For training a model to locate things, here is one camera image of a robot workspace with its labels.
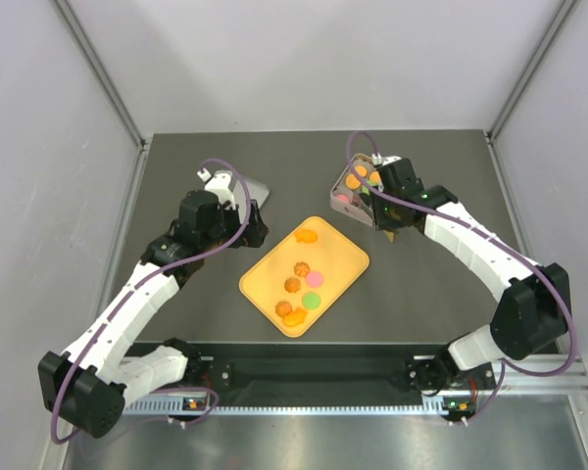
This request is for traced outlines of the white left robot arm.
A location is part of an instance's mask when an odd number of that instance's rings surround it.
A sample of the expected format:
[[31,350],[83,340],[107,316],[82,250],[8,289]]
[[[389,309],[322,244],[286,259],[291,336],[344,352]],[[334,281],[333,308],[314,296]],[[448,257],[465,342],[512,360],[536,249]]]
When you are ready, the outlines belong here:
[[51,424],[65,420],[98,439],[137,400],[168,384],[196,386],[203,366],[196,350],[181,340],[166,340],[131,362],[124,356],[207,257],[225,248],[259,248],[268,233],[256,199],[247,199],[241,215],[237,205],[212,191],[189,192],[168,231],[147,246],[95,322],[63,352],[47,352],[40,359],[40,389]]

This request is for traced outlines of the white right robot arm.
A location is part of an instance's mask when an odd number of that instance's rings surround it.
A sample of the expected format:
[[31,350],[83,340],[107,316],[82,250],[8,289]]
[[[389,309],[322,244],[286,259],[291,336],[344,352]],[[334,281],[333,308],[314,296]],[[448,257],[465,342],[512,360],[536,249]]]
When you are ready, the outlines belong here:
[[380,178],[371,195],[376,228],[417,229],[472,272],[497,303],[488,324],[430,360],[434,390],[460,387],[475,368],[500,359],[523,360],[568,333],[569,278],[561,266],[542,266],[511,249],[451,191],[424,187],[410,160],[374,155],[372,164]]

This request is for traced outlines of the round tan dotted biscuit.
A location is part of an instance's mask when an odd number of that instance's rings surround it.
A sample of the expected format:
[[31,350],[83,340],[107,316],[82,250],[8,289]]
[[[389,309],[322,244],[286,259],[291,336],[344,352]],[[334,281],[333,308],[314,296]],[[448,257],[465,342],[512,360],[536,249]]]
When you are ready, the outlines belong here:
[[368,176],[368,169],[363,165],[356,165],[353,170],[354,174],[358,174],[360,177],[366,178]]

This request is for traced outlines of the black sandwich cookie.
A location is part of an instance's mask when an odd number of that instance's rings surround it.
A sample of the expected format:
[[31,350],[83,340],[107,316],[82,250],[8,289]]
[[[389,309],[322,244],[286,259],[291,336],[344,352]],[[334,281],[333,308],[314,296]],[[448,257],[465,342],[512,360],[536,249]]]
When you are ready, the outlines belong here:
[[367,207],[370,205],[370,197],[368,194],[357,193],[354,196],[353,203],[358,207]]

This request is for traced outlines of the metal serving tongs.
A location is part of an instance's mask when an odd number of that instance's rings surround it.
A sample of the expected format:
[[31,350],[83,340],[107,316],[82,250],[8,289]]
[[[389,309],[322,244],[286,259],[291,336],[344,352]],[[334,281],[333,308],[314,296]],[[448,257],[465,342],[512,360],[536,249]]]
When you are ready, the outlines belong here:
[[[360,194],[364,194],[362,193],[363,186],[365,185],[361,185],[359,189]],[[398,225],[397,221],[391,216],[389,206],[371,191],[369,197],[370,205],[363,207],[363,210],[369,216],[371,226],[377,231],[382,231],[388,238],[389,242],[394,243],[397,237]]]

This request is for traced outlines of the silver tin lid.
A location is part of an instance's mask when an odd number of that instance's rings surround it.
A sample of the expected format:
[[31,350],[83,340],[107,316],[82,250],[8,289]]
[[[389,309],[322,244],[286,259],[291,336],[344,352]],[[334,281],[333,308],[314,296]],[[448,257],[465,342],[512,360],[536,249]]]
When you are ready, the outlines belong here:
[[228,177],[227,188],[233,195],[234,202],[242,207],[245,205],[246,196],[242,187],[242,183],[245,183],[252,200],[256,200],[258,206],[261,207],[270,195],[270,188],[254,179],[246,176],[238,178],[233,174],[231,170],[219,170],[218,174],[224,174]]

